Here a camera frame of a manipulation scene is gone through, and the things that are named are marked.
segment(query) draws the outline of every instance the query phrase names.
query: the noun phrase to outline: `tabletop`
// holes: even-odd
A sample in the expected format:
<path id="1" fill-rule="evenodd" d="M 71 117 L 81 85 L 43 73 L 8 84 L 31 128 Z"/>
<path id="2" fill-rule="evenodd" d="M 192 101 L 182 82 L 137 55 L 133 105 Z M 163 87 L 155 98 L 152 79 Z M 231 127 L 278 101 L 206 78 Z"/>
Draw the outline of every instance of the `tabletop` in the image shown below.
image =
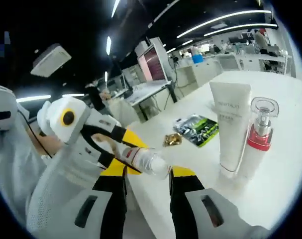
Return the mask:
<path id="1" fill-rule="evenodd" d="M 268 60 L 268 61 L 279 61 L 285 62 L 286 58 L 283 56 L 269 56 L 265 54 L 245 54 L 245 55 L 236 55 L 236 57 L 240 60 L 244 59 L 253 59 L 253 60 Z"/>
<path id="2" fill-rule="evenodd" d="M 170 82 L 166 80 L 150 81 L 139 84 L 133 87 L 133 94 L 126 99 L 126 101 L 131 105 L 135 106 L 150 96 L 156 94 L 157 92 L 164 89 Z"/>
<path id="3" fill-rule="evenodd" d="M 228 71 L 213 81 L 246 83 L 252 97 L 266 97 L 279 103 L 280 114 L 274 124 L 272 146 L 255 176 L 245 187 L 219 173 L 219 134 L 202 148 L 183 139 L 181 145 L 163 148 L 164 135 L 173 133 L 174 121 L 191 114 L 217 120 L 209 84 L 205 84 L 169 109 L 131 129 L 149 147 L 159 149 L 172 165 L 193 170 L 205 188 L 213 188 L 238 207 L 247 223 L 271 229 L 280 221 L 302 187 L 302 81 L 266 72 Z M 175 238 L 170 213 L 169 180 L 129 175 L 129 182 L 157 238 Z"/>
<path id="4" fill-rule="evenodd" d="M 122 96 L 128 89 L 123 89 L 123 90 L 120 90 L 118 93 L 116 93 L 111 99 L 116 99 L 120 96 Z"/>

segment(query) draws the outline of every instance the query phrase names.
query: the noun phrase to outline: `cable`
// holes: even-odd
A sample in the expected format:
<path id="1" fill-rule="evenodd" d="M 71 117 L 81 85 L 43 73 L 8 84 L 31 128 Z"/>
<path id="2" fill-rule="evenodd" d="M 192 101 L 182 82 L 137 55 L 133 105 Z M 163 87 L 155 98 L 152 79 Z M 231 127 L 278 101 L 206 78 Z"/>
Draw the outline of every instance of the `cable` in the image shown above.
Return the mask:
<path id="1" fill-rule="evenodd" d="M 174 81 L 173 91 L 175 90 L 175 87 L 176 87 L 176 85 L 178 84 L 178 77 L 177 77 L 177 70 L 176 70 L 176 65 L 175 65 L 175 63 L 174 63 L 174 70 L 175 70 L 176 79 L 175 79 L 175 81 Z M 166 109 L 166 106 L 167 106 L 167 102 L 168 102 L 168 100 L 169 100 L 169 97 L 170 97 L 170 94 L 169 94 L 169 95 L 167 96 L 167 98 L 166 98 L 166 102 L 165 102 L 165 105 L 164 105 L 164 110 Z"/>
<path id="2" fill-rule="evenodd" d="M 154 96 L 152 96 L 152 98 L 153 98 L 153 100 L 155 101 L 155 105 L 156 105 L 155 108 L 156 108 L 159 112 L 162 112 L 162 111 L 160 110 L 160 108 L 159 108 L 159 105 L 157 104 L 156 98 L 155 98 Z"/>
<path id="3" fill-rule="evenodd" d="M 178 88 L 179 88 L 179 89 L 185 88 L 186 86 L 190 86 L 191 84 L 193 84 L 193 83 L 195 83 L 195 82 L 196 82 L 196 81 L 189 82 L 187 85 L 179 86 Z"/>
<path id="4" fill-rule="evenodd" d="M 35 133 L 33 132 L 33 130 L 32 130 L 32 128 L 31 128 L 31 126 L 30 126 L 28 120 L 26 119 L 25 115 L 24 115 L 20 110 L 18 110 L 18 112 L 19 112 L 19 113 L 22 115 L 22 117 L 25 119 L 25 121 L 26 121 L 26 123 L 27 123 L 27 125 L 28 125 L 28 127 L 29 127 L 29 129 L 30 129 L 30 131 L 32 132 L 33 136 L 36 138 L 36 140 L 38 141 L 38 143 L 40 144 L 40 146 L 43 148 L 43 150 L 46 152 L 46 154 L 47 154 L 50 158 L 52 158 L 52 156 L 50 155 L 50 153 L 48 153 L 48 151 L 47 151 L 47 150 L 45 149 L 45 147 L 41 144 L 41 142 L 39 141 L 39 139 L 37 138 L 37 136 L 36 136 Z"/>

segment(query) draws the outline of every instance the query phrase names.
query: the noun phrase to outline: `white robot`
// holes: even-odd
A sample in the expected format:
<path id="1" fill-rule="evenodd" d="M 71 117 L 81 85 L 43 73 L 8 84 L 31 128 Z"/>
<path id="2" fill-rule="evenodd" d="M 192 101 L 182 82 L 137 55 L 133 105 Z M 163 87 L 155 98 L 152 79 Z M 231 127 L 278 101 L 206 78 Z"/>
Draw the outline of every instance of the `white robot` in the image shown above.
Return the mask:
<path id="1" fill-rule="evenodd" d="M 6 137 L 14 128 L 18 106 L 13 93 L 1 86 L 0 99 L 0 135 Z M 129 160 L 115 159 L 91 136 L 101 133 L 127 147 L 136 147 L 123 140 L 126 129 L 74 98 L 46 102 L 37 119 L 45 134 L 56 135 L 65 146 L 39 176 L 26 202 L 28 231 L 38 239 L 122 238 L 125 167 L 123 173 L 103 173 L 114 160 L 137 172 L 144 168 L 135 168 Z M 269 234 L 263 227 L 245 223 L 233 204 L 214 190 L 204 189 L 196 176 L 179 178 L 173 167 L 168 190 L 177 239 L 258 239 Z"/>

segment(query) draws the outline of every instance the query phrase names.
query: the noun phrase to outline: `ceiling light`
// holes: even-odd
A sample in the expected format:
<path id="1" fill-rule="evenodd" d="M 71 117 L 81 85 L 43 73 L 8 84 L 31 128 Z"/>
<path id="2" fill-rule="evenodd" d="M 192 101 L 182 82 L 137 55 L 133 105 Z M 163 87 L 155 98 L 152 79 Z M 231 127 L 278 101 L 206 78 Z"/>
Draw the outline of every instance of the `ceiling light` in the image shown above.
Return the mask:
<path id="1" fill-rule="evenodd" d="M 111 38 L 108 36 L 106 40 L 106 53 L 107 55 L 110 55 L 110 50 L 111 50 Z"/>
<path id="2" fill-rule="evenodd" d="M 215 26 L 211 26 L 211 28 L 213 28 L 213 29 L 220 29 L 220 28 L 223 28 L 223 27 L 226 27 L 226 26 L 227 26 L 227 24 L 220 23 L 220 24 L 217 24 Z"/>
<path id="3" fill-rule="evenodd" d="M 65 94 L 65 95 L 62 95 L 62 97 L 79 97 L 79 96 L 85 96 L 85 94 Z"/>
<path id="4" fill-rule="evenodd" d="M 185 45 L 191 43 L 192 41 L 193 41 L 193 40 L 189 40 L 189 41 L 187 41 L 187 42 L 184 42 L 184 43 L 182 44 L 182 46 L 185 46 Z"/>
<path id="5" fill-rule="evenodd" d="M 51 98 L 51 95 L 31 96 L 31 97 L 20 98 L 20 99 L 17 99 L 16 101 L 18 103 L 21 103 L 21 102 L 27 102 L 27 101 L 44 100 L 44 99 L 49 99 L 49 98 Z"/>
<path id="6" fill-rule="evenodd" d="M 278 27 L 277 24 L 270 24 L 270 23 L 252 23 L 252 24 L 244 24 L 244 25 L 239 25 L 239 26 L 231 26 L 228 28 L 224 28 L 221 30 L 217 30 L 217 31 L 212 31 L 210 33 L 205 34 L 204 36 L 209 36 L 218 32 L 222 32 L 222 31 L 227 31 L 227 30 L 231 30 L 231 29 L 235 29 L 235 28 L 240 28 L 240 27 L 249 27 L 249 26 L 273 26 L 273 27 Z"/>
<path id="7" fill-rule="evenodd" d="M 187 33 L 190 33 L 191 31 L 194 31 L 202 26 L 205 26 L 207 24 L 210 24 L 214 21 L 218 21 L 218 20 L 221 20 L 221 19 L 224 19 L 224 18 L 227 18 L 227 17 L 230 17 L 230 16 L 236 16 L 236 15 L 241 15 L 241 14 L 248 14 L 248 13 L 271 13 L 271 11 L 268 11 L 268 10 L 249 10 L 249 11 L 239 11 L 239 12 L 234 12 L 234 13 L 231 13 L 231 14 L 227 14 L 227 15 L 224 15 L 224 16 L 220 16 L 220 17 L 217 17 L 215 19 L 212 19 L 212 20 L 209 20 L 207 22 L 204 22 L 198 26 L 195 26 L 189 30 L 187 30 L 186 32 L 183 32 L 182 34 L 178 35 L 176 38 L 180 38 L 181 36 L 184 36 L 186 35 Z"/>
<path id="8" fill-rule="evenodd" d="M 176 47 L 174 47 L 173 49 L 167 51 L 166 53 L 168 54 L 168 53 L 170 53 L 170 52 L 172 52 L 172 51 L 175 51 L 175 50 L 176 50 Z"/>
<path id="9" fill-rule="evenodd" d="M 119 5 L 119 3 L 120 3 L 120 0 L 115 0 L 114 6 L 113 6 L 113 10 L 112 10 L 112 16 L 111 17 L 114 16 L 116 8 Z"/>

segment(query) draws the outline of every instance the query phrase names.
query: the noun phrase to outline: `clear bottle cap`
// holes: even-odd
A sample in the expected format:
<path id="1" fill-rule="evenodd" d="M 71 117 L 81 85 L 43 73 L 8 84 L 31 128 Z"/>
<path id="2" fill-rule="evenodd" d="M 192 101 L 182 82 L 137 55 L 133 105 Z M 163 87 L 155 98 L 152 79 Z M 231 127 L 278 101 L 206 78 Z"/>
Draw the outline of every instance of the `clear bottle cap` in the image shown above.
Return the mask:
<path id="1" fill-rule="evenodd" d="M 270 118 L 276 118 L 279 115 L 278 102 L 264 97 L 255 97 L 251 102 L 251 110 L 258 115 Z"/>
<path id="2" fill-rule="evenodd" d="M 257 114 L 254 128 L 258 135 L 268 135 L 273 128 L 270 118 L 276 118 L 279 114 L 277 101 L 264 97 L 256 97 L 251 102 L 251 110 Z"/>

